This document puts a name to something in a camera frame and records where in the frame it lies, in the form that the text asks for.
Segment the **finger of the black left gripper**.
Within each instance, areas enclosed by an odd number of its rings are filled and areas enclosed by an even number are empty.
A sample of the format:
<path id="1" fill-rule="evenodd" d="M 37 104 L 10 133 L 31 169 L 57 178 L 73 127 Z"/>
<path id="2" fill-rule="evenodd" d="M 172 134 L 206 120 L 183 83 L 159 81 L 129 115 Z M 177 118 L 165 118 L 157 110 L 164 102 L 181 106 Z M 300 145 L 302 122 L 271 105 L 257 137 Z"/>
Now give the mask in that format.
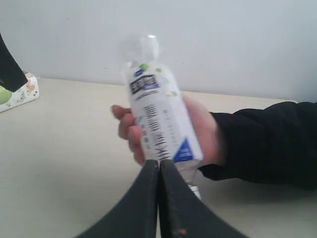
<path id="1" fill-rule="evenodd" d="M 12 57 L 0 36 L 0 85 L 9 91 L 17 91 L 27 83 L 27 78 Z"/>

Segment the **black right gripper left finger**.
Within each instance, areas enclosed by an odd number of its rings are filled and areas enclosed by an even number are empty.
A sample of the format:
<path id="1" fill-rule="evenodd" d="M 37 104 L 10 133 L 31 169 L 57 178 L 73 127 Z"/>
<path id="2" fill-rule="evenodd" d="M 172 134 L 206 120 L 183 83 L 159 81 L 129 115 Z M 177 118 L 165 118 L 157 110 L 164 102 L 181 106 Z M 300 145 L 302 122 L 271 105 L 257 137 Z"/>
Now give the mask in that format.
<path id="1" fill-rule="evenodd" d="M 147 160 L 122 199 L 79 238 L 155 238 L 159 165 Z"/>

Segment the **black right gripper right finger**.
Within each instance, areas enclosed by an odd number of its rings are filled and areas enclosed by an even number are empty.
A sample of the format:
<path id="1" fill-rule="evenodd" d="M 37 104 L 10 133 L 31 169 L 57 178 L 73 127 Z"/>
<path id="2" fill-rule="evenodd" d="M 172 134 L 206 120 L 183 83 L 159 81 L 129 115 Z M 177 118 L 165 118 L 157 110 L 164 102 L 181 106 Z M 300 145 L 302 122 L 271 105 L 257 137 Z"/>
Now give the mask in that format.
<path id="1" fill-rule="evenodd" d="M 245 238 L 191 191 L 171 160 L 160 163 L 158 210 L 162 238 Z"/>

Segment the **black sleeved forearm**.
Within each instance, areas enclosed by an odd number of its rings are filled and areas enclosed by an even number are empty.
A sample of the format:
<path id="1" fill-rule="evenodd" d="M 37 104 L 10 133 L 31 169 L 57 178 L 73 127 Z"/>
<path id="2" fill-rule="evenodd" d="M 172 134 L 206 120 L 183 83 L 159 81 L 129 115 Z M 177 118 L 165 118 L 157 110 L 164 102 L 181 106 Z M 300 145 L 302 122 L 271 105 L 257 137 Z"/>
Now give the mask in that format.
<path id="1" fill-rule="evenodd" d="M 221 165 L 202 166 L 205 177 L 316 189 L 316 103 L 283 102 L 213 118 L 224 139 L 224 158 Z"/>

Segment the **person's open hand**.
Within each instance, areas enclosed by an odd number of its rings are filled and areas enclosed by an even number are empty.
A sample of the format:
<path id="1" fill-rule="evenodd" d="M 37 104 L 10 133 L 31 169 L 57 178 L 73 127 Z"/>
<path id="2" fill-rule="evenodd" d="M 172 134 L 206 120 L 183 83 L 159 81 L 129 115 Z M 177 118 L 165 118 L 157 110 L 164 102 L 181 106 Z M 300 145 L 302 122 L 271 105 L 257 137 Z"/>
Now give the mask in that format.
<path id="1" fill-rule="evenodd" d="M 198 101 L 184 95 L 183 100 L 192 121 L 196 136 L 203 152 L 203 165 L 225 165 L 226 143 L 223 133 L 210 112 Z M 128 141 L 135 161 L 142 165 L 145 155 L 141 146 L 142 131 L 135 123 L 130 108 L 111 106 L 114 117 L 119 120 L 118 136 Z"/>

